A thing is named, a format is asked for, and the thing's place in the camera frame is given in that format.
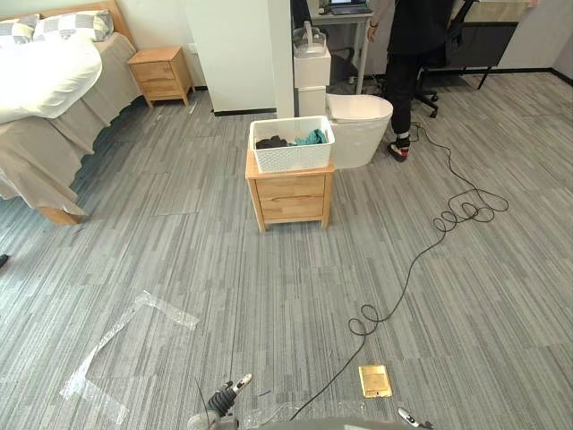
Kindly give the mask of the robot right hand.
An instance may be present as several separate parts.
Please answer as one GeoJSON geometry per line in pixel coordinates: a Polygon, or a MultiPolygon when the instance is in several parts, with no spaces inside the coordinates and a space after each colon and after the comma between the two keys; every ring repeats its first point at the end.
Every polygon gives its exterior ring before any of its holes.
{"type": "Polygon", "coordinates": [[[433,424],[430,421],[425,421],[424,423],[422,423],[404,408],[398,408],[398,414],[403,420],[405,420],[409,425],[411,425],[414,428],[422,428],[429,430],[433,429],[433,424]]]}

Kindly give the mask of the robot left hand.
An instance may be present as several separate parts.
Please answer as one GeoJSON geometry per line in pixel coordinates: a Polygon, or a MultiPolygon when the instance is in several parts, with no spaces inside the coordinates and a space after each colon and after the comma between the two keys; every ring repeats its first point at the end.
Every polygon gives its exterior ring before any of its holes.
{"type": "Polygon", "coordinates": [[[236,383],[227,381],[208,400],[207,410],[215,412],[219,417],[226,416],[235,405],[237,396],[250,384],[252,374],[246,374],[236,383]]]}

